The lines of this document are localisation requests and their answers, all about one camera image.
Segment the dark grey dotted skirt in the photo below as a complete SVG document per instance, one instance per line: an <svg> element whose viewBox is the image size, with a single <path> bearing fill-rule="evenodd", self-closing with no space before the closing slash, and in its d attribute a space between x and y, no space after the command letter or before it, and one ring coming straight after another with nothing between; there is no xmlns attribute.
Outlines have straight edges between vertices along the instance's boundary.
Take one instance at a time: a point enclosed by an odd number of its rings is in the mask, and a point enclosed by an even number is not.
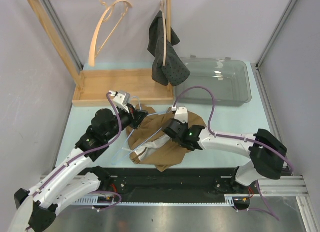
<svg viewBox="0 0 320 232"><path fill-rule="evenodd" d="M174 46L180 39L171 30L172 40L164 38L163 13L161 11L153 19L149 27L149 43L147 50L154 57L152 64L152 79L164 86L178 86L185 82L191 72L176 53Z"/></svg>

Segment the blue wire hanger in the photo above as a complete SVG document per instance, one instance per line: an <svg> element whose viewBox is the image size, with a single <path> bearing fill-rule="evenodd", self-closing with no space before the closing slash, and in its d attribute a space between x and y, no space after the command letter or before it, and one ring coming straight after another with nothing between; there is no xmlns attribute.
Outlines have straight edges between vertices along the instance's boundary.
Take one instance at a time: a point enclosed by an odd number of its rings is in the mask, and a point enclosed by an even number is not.
<svg viewBox="0 0 320 232"><path fill-rule="evenodd" d="M138 106L139 106L139 109L142 109L142 105L141 105L141 100L139 99L139 97L137 96L133 96L132 99L136 99L138 101ZM168 109L167 111L163 111L163 112L160 112L160 113L151 113L149 114L147 117L149 116L153 116L153 115L166 115L168 113L171 113L172 110L171 109ZM158 132L160 132L160 130L162 129L162 126L160 126L158 128L157 131L155 131L153 134L151 134L149 137L143 139L142 141L139 141L140 143L138 143L136 146L133 147L133 150L130 149L130 147L126 148L125 145L126 143L128 142L129 144L129 139L132 137L132 134L134 134L136 131L140 130L140 129L133 129L130 134L128 135L128 137L126 138L125 142L123 143L122 147L120 149L118 149L118 151L113 155L112 159L111 159L111 164L112 165L117 165L118 163L120 163L121 161L123 161L126 157L129 157L129 155L133 152L136 152L137 150L139 150L141 147L143 147L143 145L145 143L147 143L153 136L155 136ZM118 158L118 154L119 152L121 151L128 151L127 154L125 154L122 158Z"/></svg>

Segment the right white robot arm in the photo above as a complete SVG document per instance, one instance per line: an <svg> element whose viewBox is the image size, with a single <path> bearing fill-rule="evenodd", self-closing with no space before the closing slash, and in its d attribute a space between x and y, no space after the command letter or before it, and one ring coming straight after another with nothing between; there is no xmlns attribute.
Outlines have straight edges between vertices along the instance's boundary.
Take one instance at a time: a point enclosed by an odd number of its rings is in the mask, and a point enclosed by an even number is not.
<svg viewBox="0 0 320 232"><path fill-rule="evenodd" d="M231 188L237 193L242 193L256 180L281 178L287 148L268 130L258 129L255 134L237 135L211 132L205 126L189 126L187 122L169 119L162 131L191 151L222 150L249 158L248 163L235 169L230 181Z"/></svg>

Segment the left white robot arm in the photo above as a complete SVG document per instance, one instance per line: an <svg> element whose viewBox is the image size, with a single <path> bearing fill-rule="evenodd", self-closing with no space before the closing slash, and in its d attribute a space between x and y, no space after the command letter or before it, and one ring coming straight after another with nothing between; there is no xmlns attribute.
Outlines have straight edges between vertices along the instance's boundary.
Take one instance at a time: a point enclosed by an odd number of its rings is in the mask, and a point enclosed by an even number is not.
<svg viewBox="0 0 320 232"><path fill-rule="evenodd" d="M111 175L100 166L89 169L79 181L73 182L73 178L95 162L117 140L122 130L138 128L147 115L147 111L135 109L132 105L128 110L97 111L86 132L59 166L30 189L20 188L15 192L17 212L9 231L33 229L42 232L77 199L93 191L107 191Z"/></svg>

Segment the tan cloth garment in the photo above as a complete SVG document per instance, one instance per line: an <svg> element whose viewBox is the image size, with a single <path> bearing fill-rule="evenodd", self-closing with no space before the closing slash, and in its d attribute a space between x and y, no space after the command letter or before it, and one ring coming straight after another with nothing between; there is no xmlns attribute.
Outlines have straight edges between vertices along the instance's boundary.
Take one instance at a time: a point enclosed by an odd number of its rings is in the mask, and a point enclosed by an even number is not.
<svg viewBox="0 0 320 232"><path fill-rule="evenodd" d="M151 106L141 106L149 114L156 112ZM139 141L149 137L173 117L174 114L172 112L166 115L145 117L138 128L140 130L132 134L132 137L129 139L128 146L130 149L133 150L133 147L140 143ZM127 127L126 134L129 135L132 130L133 128ZM161 129L143 147L131 153L129 158L135 164L154 165L159 171L163 172L171 166L180 164L188 152L190 152L189 149L183 148L178 143L172 141Z"/></svg>

